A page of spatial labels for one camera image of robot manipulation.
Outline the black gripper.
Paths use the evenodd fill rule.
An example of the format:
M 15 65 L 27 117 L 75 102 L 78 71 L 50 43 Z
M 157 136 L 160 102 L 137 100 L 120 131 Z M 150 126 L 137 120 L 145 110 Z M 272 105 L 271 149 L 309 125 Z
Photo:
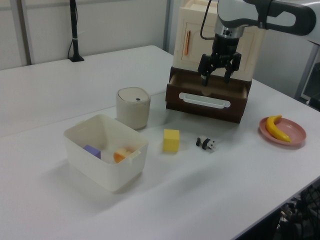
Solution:
M 203 54 L 197 69 L 205 87 L 216 67 L 225 67 L 224 82 L 228 84 L 233 72 L 239 70 L 242 58 L 237 52 L 239 38 L 227 38 L 219 34 L 215 34 L 214 37 L 212 55 Z

